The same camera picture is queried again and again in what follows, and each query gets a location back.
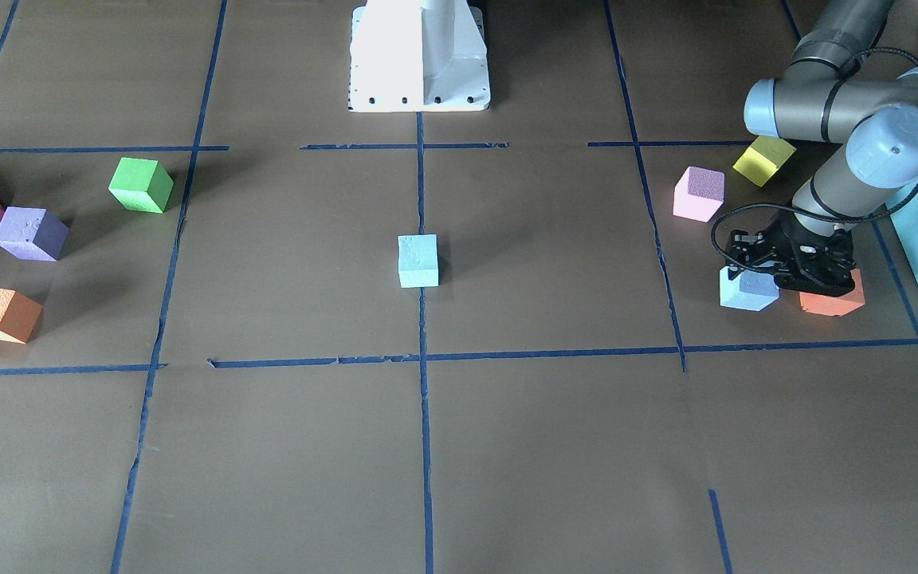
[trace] green cube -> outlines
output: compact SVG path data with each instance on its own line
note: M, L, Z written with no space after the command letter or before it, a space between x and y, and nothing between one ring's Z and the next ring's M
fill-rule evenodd
M127 210L161 214L172 193L172 178L153 159L124 157L112 176L112 183L108 184L108 191Z

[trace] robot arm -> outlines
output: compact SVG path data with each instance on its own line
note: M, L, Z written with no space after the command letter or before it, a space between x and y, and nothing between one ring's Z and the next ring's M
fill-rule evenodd
M762 232L733 231L729 277L773 273L783 289L832 297L853 289L849 233L897 190L918 180L918 61L902 50L872 48L892 0L832 0L795 48L780 80L761 80L746 101L757 135L841 144ZM895 81L853 81L867 54L911 58L917 68ZM740 210L722 215L717 226Z

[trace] lavender cube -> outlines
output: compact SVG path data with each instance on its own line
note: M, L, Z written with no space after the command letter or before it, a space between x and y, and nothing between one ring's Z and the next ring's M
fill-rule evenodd
M58 261L69 228L36 207L7 207L0 222L0 246L19 259Z

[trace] white metal mount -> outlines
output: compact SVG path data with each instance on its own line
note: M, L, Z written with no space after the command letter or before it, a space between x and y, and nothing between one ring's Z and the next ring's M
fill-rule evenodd
M477 112L491 103L484 15L466 0L367 0L353 12L349 109Z

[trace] yellow cube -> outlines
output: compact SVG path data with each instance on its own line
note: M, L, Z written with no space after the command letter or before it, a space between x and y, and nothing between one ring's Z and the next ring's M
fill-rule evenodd
M794 152L795 148L787 141L759 136L732 168L758 187L764 187Z

